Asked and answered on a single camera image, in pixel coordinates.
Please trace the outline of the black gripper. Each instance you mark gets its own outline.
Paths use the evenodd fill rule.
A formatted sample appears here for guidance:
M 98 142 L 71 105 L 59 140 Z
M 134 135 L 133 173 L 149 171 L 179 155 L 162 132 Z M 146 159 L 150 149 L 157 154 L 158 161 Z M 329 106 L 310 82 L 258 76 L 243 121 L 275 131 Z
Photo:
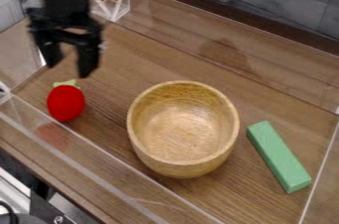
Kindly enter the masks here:
M 97 70 L 101 57 L 101 23 L 90 15 L 90 0 L 43 0 L 41 8 L 27 9 L 30 32 L 47 66 L 65 58 L 61 42 L 78 44 L 79 75 L 86 78 Z

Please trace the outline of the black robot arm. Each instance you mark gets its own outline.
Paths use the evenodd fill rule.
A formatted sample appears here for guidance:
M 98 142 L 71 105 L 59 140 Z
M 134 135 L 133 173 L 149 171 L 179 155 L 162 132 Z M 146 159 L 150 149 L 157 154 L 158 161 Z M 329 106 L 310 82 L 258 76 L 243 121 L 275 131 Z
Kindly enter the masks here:
M 79 77 L 98 69 L 102 45 L 102 23 L 90 15 L 90 0 L 43 0 L 41 8 L 27 9 L 29 30 L 47 66 L 65 58 L 62 43 L 77 47 Z

